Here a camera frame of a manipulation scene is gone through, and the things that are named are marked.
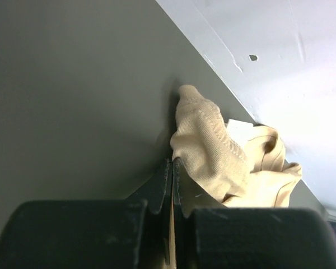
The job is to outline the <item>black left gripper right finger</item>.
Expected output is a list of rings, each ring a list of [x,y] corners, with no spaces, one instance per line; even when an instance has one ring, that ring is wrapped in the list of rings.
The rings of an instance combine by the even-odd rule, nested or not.
[[[330,225],[306,208],[228,208],[172,164],[177,268],[336,268]]]

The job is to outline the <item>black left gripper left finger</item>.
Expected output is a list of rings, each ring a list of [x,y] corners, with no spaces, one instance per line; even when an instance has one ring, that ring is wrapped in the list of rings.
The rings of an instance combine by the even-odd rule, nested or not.
[[[30,201],[0,235],[0,268],[164,268],[172,162],[123,200]]]

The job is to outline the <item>beige t shirt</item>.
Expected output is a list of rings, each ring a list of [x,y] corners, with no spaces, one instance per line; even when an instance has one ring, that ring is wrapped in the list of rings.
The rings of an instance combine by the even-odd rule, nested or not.
[[[227,207],[288,207],[302,178],[300,164],[285,164],[286,148],[268,126],[251,127],[240,139],[219,107],[191,85],[179,87],[177,130],[170,145],[188,175]]]

